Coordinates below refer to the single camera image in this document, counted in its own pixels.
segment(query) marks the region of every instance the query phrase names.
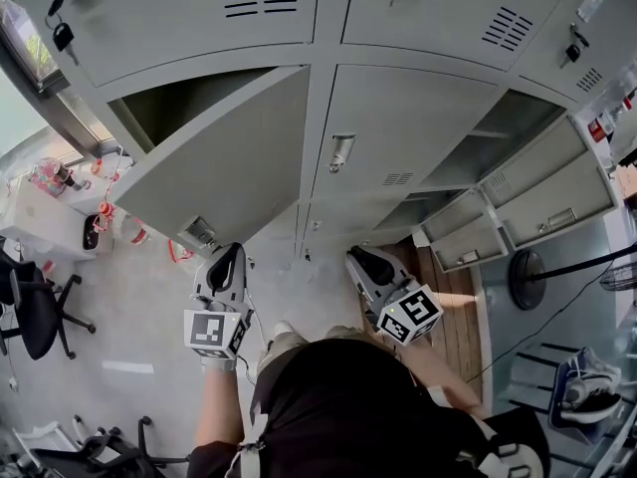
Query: gray floor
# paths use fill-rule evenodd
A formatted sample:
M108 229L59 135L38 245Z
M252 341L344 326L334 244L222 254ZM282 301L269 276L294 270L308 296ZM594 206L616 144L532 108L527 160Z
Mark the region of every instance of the gray floor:
M575 231L557 237L534 247L542 257L547 270L564 267L589 260L609 252L606 228L602 220L597 220ZM538 330L556 311L570 301L581 288L599 275L607 265L571 273L547 281L542 303L533 311L524 312L516 308L507 287L509 258L481 267L487 297L489 324L491 330L494 359L506 352L515 343ZM616 329L615 295L593 282L582 295L562 314L558 315L540 335L518 348L542 354L548 359L562 360L564 354L540 351L541 342L581 348L590 346L597 354L610 362L622 365L626 377L634 376L623 355L632 345L630 331L635 320L631 309L629 316ZM549 393L531 390L515 385L514 381L534 382L552 385L551 368L515 359L516 353L500 359L494 370L494 409L503 412L511 409L510 398L520 399L530 404L546 407ZM540 415L545 424L545 416ZM569 455L572 458L591 458L592 448L573 442L552 431L548 431L551 451ZM553 462L552 476L572 476L576 468Z
M336 324L359 325L356 293L342 258L284 270L257 263L248 283L266 338L280 319L289 320L310 340ZM9 361L0 357L2 424L30 431L34 425L57 420L71 431L71 418L79 414L90 430L116 425L135 440L136 421L147 414L154 421L147 436L151 454L187 454L192 450L202 382L198 356L183 344L182 311L189 303L192 276L169 262L160 236L136 248L116 243L112 255L82 263L78 273L84 281L74 287L67 310L95 323L97 333L66 324L71 349L78 355L75 360L65 357L59 341L38 361L29 359L20 339L11 341L19 392L9 388ZM2 327L8 328L9 322L4 318ZM251 369L260 350L253 325L241 349ZM150 363L154 373L104 369L105 360ZM252 386L244 371L241 366L245 406ZM185 466L178 467L177 474L185 472Z

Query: fan stand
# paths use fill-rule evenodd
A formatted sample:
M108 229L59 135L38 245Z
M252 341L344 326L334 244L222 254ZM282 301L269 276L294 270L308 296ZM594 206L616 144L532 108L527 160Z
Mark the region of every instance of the fan stand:
M522 250L514 256L509 264L509 292L518 308L533 310L544 298L548 278L588 269L635 252L637 252L637 243L596 259L546 272L541 257L535 251Z

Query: person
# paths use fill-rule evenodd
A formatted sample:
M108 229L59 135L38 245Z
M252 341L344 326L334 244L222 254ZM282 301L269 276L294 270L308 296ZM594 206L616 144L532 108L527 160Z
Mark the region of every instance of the person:
M309 343L278 323L258 365L247 436L236 373L208 359L188 478L507 476L508 444L510 467L531 470L516 476L548 476L532 411L489 418L425 338L397 352L381 338L335 327Z

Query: window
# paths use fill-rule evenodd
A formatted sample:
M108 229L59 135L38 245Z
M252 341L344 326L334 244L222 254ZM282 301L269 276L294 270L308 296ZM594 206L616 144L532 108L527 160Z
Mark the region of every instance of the window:
M19 93L10 93L4 87L10 94L4 101L18 105L24 103L17 101L22 95L26 107L30 106L27 110L33 110L31 122L39 122L31 127L24 125L20 132L7 137L7 146L0 142L1 172L21 175L43 157L71 162L99 157L116 148L112 134L69 86L26 10L15 0L0 0L0 69L8 78L0 76L0 82L12 84ZM17 126L17 112L7 108L5 114L3 119L15 120Z

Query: black cable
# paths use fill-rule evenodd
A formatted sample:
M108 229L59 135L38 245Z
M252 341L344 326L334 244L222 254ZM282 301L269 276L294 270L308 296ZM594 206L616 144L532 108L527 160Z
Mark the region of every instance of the black cable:
M250 378L250 367L248 366L248 362L246 361L245 358L243 358L242 356L237 355L237 358L240 359L244 365L246 366L246 379L248 380L248 382L254 386L254 382L252 381L252 379Z
M595 283L597 280L599 280L606 271L608 271L610 269L610 266L613 265L613 262L615 262L615 260L613 259L610 264L608 264L608 266L606 266L606 269L604 269L599 275L597 275L595 278L593 278L590 282L588 282L586 285L584 285L581 290L575 294L575 296L568 302L566 303L562 308L560 308L559 310L557 310L557 312L555 312L553 315L551 315L548 320L541 325L541 327L534 333L531 333L530 335L528 335L527 337L524 337L523 339L521 339L517 344L515 344L514 346L512 346L508 351L500 354L497 358L493 359L491 361L491 363L489 363L489 365L485 366L482 370L480 370L476 375L474 375L473 377L471 377L469 380L467 380L467 382L471 382L472 380L478 378L480 375L482 375L485 371L487 371L489 368L491 368L494 364L496 364L500 359L502 359L504 356L506 356L508 353L510 353L511 351L513 351L514 349L516 349L519 345L523 344L524 342L526 342L527 340L532 339L533 337L536 337L537 335L539 335L544 328L546 328L546 326L548 326L553 319L555 319L555 317L557 317L559 314L561 314L564 310L566 310L570 305L572 305L575 300L577 298L579 298L579 296L582 295L582 293L593 283Z

